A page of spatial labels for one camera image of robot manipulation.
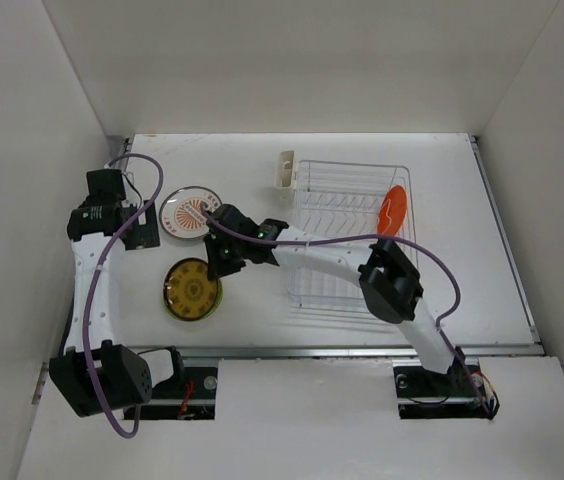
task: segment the plate with orange pattern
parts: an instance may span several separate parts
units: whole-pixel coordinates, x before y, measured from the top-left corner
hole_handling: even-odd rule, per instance
[[[203,237],[208,231],[202,209],[214,211],[220,197],[205,187],[185,187],[166,197],[160,207],[160,224],[165,232],[183,240]]]

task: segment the cable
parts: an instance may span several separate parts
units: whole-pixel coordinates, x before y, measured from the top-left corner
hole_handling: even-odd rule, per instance
[[[142,206],[142,204],[144,203],[144,200],[142,199],[142,194],[139,192],[139,190],[137,188],[135,188],[135,185],[133,185],[133,182],[129,178],[128,173],[122,172],[122,176],[126,180],[126,183],[129,184],[129,187],[131,187],[131,190],[133,190],[135,192],[135,194],[138,196],[138,198],[140,199],[140,203],[138,203],[138,208],[140,208]]]
[[[125,158],[141,158],[155,165],[155,168],[157,168],[158,170],[158,184],[155,187],[155,192],[153,192],[151,198],[149,198],[149,200],[144,205],[142,205],[137,212],[131,215],[131,217],[126,222],[124,222],[122,226],[118,228],[118,230],[113,234],[109,242],[102,250],[100,257],[98,258],[98,263],[96,265],[95,272],[93,272],[93,278],[91,279],[91,285],[89,286],[89,291],[86,296],[86,303],[84,305],[84,317],[82,320],[82,344],[84,345],[84,359],[86,361],[86,370],[89,373],[89,377],[91,378],[93,390],[95,391],[95,396],[97,397],[98,403],[102,408],[102,412],[111,424],[111,427],[113,427],[113,430],[115,430],[118,435],[123,438],[133,438],[135,434],[138,433],[138,429],[140,427],[140,405],[137,405],[135,408],[133,429],[130,432],[127,432],[117,421],[115,415],[113,415],[113,410],[111,410],[111,406],[106,399],[106,395],[104,394],[104,390],[102,389],[102,384],[100,383],[100,379],[98,378],[95,362],[93,361],[93,352],[91,351],[91,341],[89,339],[89,324],[91,323],[89,320],[91,317],[93,298],[95,297],[95,289],[98,286],[98,280],[100,279],[100,274],[102,273],[102,267],[104,265],[104,262],[106,261],[106,257],[113,248],[115,242],[120,239],[122,234],[126,230],[128,230],[133,225],[133,223],[135,223],[140,215],[146,212],[146,210],[155,203],[155,199],[160,193],[160,190],[162,190],[162,185],[164,183],[164,171],[162,170],[162,167],[157,162],[157,160],[149,157],[148,155],[143,155],[141,153],[125,153],[124,155],[120,155],[119,157],[111,160],[109,163],[107,163],[107,166],[110,167],[116,162],[119,162],[120,160],[123,160]]]
[[[157,352],[159,350],[166,350],[167,347],[155,347],[155,348],[149,348],[148,350],[142,350],[141,352],[136,352],[138,355],[145,355],[147,353],[153,353],[153,352]]]
[[[471,371],[469,370],[469,367],[467,366],[466,362],[464,361],[464,358],[462,358],[462,355],[460,354],[460,352],[458,352],[457,349],[455,347],[453,347],[453,344],[449,340],[449,337],[446,336],[446,334],[444,333],[444,331],[442,330],[442,327],[441,327],[442,320],[444,318],[448,317],[449,315],[451,315],[453,312],[455,312],[458,309],[458,307],[460,306],[460,299],[461,299],[460,285],[458,284],[457,280],[455,279],[455,276],[453,275],[453,273],[451,273],[451,270],[449,270],[449,267],[447,267],[446,264],[437,255],[435,255],[433,252],[431,252],[429,249],[424,248],[423,246],[418,245],[417,243],[412,242],[410,240],[406,240],[404,238],[395,237],[395,236],[392,236],[392,235],[380,235],[380,234],[375,234],[375,233],[366,234],[366,235],[356,235],[356,236],[351,236],[351,237],[327,238],[327,239],[324,239],[324,240],[315,240],[315,241],[308,241],[308,242],[299,241],[299,240],[297,240],[297,241],[293,241],[293,240],[282,240],[282,241],[262,240],[260,238],[248,237],[246,235],[242,235],[241,233],[234,232],[230,228],[227,228],[224,225],[220,224],[220,222],[218,222],[215,218],[213,218],[213,216],[204,209],[202,209],[202,214],[218,230],[221,230],[224,233],[226,233],[227,235],[231,235],[232,237],[237,238],[238,240],[242,240],[244,242],[249,242],[249,243],[254,243],[254,244],[257,244],[257,245],[266,245],[266,246],[269,246],[269,247],[282,247],[282,246],[284,246],[284,247],[311,247],[311,246],[319,247],[319,246],[324,246],[324,245],[334,245],[334,244],[337,244],[337,243],[356,242],[356,241],[360,241],[360,240],[392,240],[396,243],[401,243],[403,245],[406,245],[407,247],[414,248],[417,251],[423,253],[424,255],[429,257],[431,260],[433,260],[442,269],[442,271],[449,278],[451,285],[453,286],[453,291],[455,292],[455,301],[453,302],[453,305],[451,305],[451,307],[448,310],[442,312],[438,316],[438,318],[436,318],[435,326],[437,327],[438,332],[440,332],[440,336],[442,337],[442,340],[444,341],[446,346],[449,348],[449,350],[451,352],[453,352],[453,356],[458,360],[458,362],[462,366],[462,369],[464,370],[464,372],[467,373],[469,376],[471,375]],[[471,387],[473,388],[473,392],[475,393],[476,397],[480,400],[480,404],[482,405],[482,408],[486,412],[487,416],[491,417],[492,412],[491,412],[491,410],[489,409],[489,407],[486,403],[486,399],[484,398],[484,395],[482,395],[482,392],[480,392],[480,389],[473,382],[471,382]]]
[[[418,405],[442,405],[450,397],[447,395],[446,397],[444,397],[442,400],[438,402],[421,402],[420,400],[416,400],[415,398],[409,398],[409,397],[404,397],[404,398],[406,398],[407,400],[411,400],[413,403],[417,403]]]

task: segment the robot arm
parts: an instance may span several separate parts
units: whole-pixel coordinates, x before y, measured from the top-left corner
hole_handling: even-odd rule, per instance
[[[321,237],[285,222],[265,220],[261,225],[245,217],[233,205],[222,205],[213,214],[222,226],[247,237],[275,242],[314,242]],[[422,366],[446,374],[454,354],[435,326],[423,298],[420,274],[395,242],[379,240],[369,247],[354,243],[313,246],[253,244],[235,238],[212,222],[205,237],[209,276],[219,278],[253,263],[290,268],[302,267],[342,278],[362,289],[369,311],[394,324],[418,353]]]
[[[119,268],[127,250],[159,246],[155,206],[146,211],[146,223],[133,224],[116,240],[102,267],[98,259],[113,234],[137,207],[126,202],[122,173],[115,169],[87,173],[89,196],[71,213],[67,233],[75,258],[73,315],[63,351],[52,358],[49,374],[73,410],[81,417],[102,412],[87,374],[82,323],[87,293],[96,268],[101,269],[91,305],[89,340],[97,374],[112,409],[143,404],[157,383],[182,374],[174,349],[138,355],[125,347],[119,325]]]

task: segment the yellow plate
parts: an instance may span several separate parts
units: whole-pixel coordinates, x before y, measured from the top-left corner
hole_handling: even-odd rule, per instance
[[[163,297],[167,310],[178,320],[195,322],[215,311],[222,300],[220,280],[207,278],[208,264],[187,258],[171,267],[164,279]]]

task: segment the orange utensil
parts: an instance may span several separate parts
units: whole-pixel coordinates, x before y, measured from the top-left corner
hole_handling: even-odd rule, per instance
[[[395,236],[406,217],[406,190],[400,185],[394,186],[384,197],[378,214],[378,233]]]

